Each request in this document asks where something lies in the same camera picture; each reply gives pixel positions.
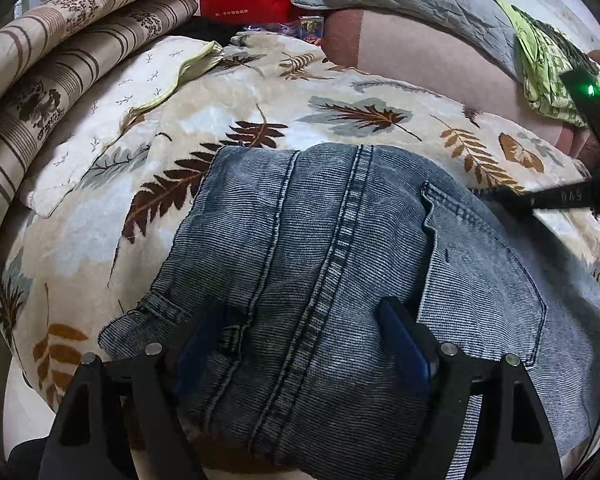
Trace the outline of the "green patterned folded blanket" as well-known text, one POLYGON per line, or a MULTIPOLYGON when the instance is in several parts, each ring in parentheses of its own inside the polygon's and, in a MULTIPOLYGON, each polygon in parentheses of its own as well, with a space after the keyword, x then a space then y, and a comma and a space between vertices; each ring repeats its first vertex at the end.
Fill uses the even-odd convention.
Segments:
POLYGON ((600 89, 600 64, 593 61, 552 25, 506 0, 494 0, 512 23, 521 54, 522 85, 529 106, 540 115, 584 127, 562 73, 581 67, 593 77, 600 89))

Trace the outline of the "pink and maroon bolster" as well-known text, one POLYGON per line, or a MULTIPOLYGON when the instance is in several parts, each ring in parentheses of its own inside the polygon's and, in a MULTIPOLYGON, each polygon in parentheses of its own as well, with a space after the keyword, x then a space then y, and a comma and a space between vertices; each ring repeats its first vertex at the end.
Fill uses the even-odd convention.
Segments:
POLYGON ((600 146, 585 129, 539 115, 522 84, 465 41, 406 16, 362 9, 326 18, 323 50, 334 63, 403 80, 516 122, 600 172, 600 146))

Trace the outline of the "blue acid-wash denim pants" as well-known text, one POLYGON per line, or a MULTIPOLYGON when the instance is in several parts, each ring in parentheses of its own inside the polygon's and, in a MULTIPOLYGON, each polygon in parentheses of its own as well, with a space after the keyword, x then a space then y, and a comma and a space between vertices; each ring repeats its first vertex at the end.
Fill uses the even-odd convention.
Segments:
POLYGON ((560 454, 600 419, 600 284, 537 218, 391 146, 218 151, 113 358, 221 322, 184 367, 183 411, 224 444, 317 479, 391 479, 426 406, 375 311, 399 299, 468 356, 516 354, 560 454))

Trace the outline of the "cream leaf-print fleece blanket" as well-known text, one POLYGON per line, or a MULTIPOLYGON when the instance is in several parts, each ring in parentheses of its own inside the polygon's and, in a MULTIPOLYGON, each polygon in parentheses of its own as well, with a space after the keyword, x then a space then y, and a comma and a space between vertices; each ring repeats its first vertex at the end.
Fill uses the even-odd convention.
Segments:
POLYGON ((143 133, 150 148, 142 166, 100 188, 75 188, 47 218, 17 192, 1 224, 0 329, 51 408, 99 331, 148 289, 221 148, 394 145, 471 188, 536 190, 588 173, 516 122, 266 32, 239 36, 119 141, 143 133))

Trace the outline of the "colourful snack packet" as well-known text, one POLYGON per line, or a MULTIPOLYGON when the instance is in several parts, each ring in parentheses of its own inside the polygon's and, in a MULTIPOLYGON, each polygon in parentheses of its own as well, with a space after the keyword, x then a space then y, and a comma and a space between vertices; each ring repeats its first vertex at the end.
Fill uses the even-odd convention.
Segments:
POLYGON ((297 38, 308 44, 320 46, 324 38, 325 20, 321 15, 300 16, 286 23, 252 24, 244 28, 245 32, 272 32, 273 34, 297 38))

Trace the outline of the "striped floral folded quilt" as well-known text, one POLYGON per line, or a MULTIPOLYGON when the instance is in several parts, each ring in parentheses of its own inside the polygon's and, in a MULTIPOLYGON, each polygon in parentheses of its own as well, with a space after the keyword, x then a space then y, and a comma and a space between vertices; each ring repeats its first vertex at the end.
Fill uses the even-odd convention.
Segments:
POLYGON ((76 101, 196 10, 195 0, 47 0, 0 29, 0 227, 76 101))

